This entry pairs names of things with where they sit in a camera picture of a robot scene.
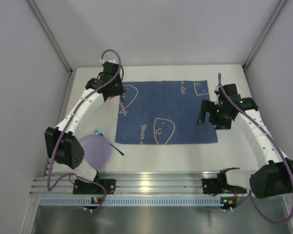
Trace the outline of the blue cloth placemat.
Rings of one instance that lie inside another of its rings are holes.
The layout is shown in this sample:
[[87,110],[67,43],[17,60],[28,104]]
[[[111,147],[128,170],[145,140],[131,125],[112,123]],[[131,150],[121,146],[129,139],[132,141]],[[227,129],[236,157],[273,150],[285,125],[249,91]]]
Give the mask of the blue cloth placemat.
[[207,80],[125,82],[127,117],[119,113],[115,141],[120,144],[217,143],[215,127],[197,125],[201,103],[209,100]]

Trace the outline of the purple plastic plate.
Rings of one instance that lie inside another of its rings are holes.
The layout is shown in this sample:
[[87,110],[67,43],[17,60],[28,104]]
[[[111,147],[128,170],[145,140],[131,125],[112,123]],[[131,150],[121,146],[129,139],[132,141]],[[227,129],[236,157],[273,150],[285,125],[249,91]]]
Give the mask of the purple plastic plate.
[[111,156],[109,141],[101,135],[87,135],[80,140],[84,150],[84,159],[89,165],[99,171],[108,162]]

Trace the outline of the metal spoon green handle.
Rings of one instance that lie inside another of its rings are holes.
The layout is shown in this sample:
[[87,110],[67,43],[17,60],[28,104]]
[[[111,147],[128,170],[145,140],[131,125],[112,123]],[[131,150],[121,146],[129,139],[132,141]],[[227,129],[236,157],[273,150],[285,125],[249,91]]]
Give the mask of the metal spoon green handle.
[[126,106],[125,106],[125,104],[124,104],[124,99],[123,99],[123,96],[121,95],[120,96],[120,105],[121,105],[121,113],[125,116],[125,117],[127,117],[127,111],[126,111]]

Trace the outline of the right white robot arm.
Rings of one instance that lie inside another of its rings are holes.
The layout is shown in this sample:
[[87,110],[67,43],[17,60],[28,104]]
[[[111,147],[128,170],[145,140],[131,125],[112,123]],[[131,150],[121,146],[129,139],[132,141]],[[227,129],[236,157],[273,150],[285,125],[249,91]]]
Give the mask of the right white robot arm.
[[251,97],[241,97],[235,84],[217,88],[215,102],[203,100],[197,123],[208,121],[217,130],[229,130],[234,123],[244,134],[257,161],[257,168],[221,170],[217,178],[223,187],[251,190],[262,199],[293,192],[293,160],[273,145],[258,106]]

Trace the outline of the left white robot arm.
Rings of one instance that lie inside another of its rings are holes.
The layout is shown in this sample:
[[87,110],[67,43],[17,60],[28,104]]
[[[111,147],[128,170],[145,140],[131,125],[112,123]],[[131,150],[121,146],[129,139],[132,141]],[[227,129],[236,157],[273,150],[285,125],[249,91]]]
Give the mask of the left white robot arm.
[[95,190],[99,187],[100,174],[84,159],[84,149],[77,136],[108,98],[125,92],[120,75],[122,71],[122,65],[116,60],[104,62],[103,71],[87,82],[82,96],[68,115],[56,127],[45,130],[50,170],[55,162],[65,165],[71,169],[69,174],[76,176],[86,188]]

